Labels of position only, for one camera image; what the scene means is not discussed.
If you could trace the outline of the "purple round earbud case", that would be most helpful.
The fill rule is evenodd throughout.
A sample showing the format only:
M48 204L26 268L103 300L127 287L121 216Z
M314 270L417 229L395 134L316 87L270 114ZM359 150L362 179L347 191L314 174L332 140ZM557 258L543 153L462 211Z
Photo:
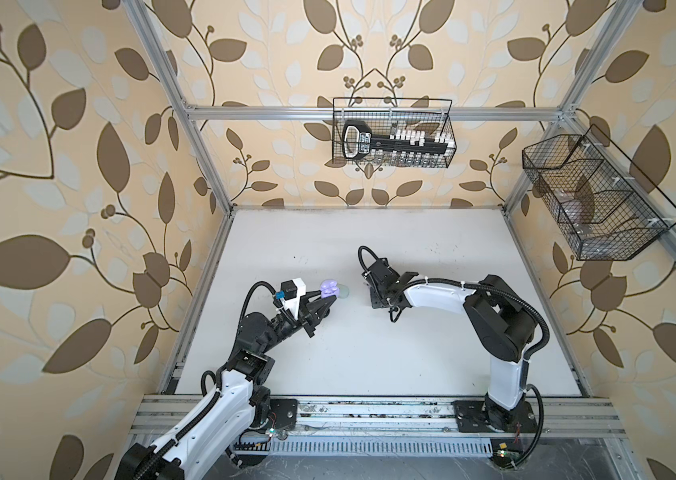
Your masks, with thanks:
M333 279L323 281L320 284L320 295L322 298L328 298L331 296L339 297L340 287L338 282Z

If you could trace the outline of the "mint green charging case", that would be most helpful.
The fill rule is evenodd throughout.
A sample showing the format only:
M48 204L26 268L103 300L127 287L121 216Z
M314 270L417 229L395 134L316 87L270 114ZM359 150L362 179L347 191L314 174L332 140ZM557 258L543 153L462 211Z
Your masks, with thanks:
M337 288L338 288L338 290L339 290L338 297L339 297L340 299L345 299L345 298L348 298L348 297L349 297L349 295L350 295L350 289L349 289L348 286L343 285L343 284L339 284L339 285L337 286Z

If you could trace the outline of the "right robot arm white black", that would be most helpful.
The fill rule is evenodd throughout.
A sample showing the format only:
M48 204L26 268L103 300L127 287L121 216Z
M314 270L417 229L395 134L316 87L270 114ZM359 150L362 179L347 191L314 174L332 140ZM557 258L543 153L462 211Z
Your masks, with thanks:
M490 383L478 420L495 431L511 432L527 416L526 390L532 356L548 344L543 316L497 275L478 283L395 271L388 259L367 246L357 252L372 307L385 309L395 323L412 308L464 315L491 356Z

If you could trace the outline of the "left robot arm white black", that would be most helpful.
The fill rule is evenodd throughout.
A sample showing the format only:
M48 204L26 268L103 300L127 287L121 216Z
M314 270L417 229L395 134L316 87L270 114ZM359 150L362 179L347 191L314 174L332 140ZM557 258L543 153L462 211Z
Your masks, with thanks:
M276 425L270 390L264 386L275 360L268 352L299 331L312 337L338 299L340 287L326 280L307 290L302 279L266 281L248 290L226 362L202 374L202 399L167 433L123 455L117 479L201 479L248 432Z

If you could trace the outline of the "black socket holder tool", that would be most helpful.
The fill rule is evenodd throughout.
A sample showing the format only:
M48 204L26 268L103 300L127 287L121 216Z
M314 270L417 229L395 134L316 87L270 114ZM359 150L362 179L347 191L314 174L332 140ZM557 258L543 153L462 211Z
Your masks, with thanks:
M369 157L378 160L445 160L456 151L456 141L448 132L428 134L423 130L390 126L389 133L383 134L381 127L374 130L359 120L344 124L338 145L342 156L349 160Z

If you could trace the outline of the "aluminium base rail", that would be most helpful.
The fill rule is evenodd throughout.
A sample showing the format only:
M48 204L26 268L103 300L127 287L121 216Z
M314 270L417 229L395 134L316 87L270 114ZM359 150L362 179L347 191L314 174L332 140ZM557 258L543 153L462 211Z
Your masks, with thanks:
M507 431L489 427L475 397L275 397L274 427L236 438L237 455L483 457L520 452L544 440L610 440L626 436L610 401L527 399L524 417Z

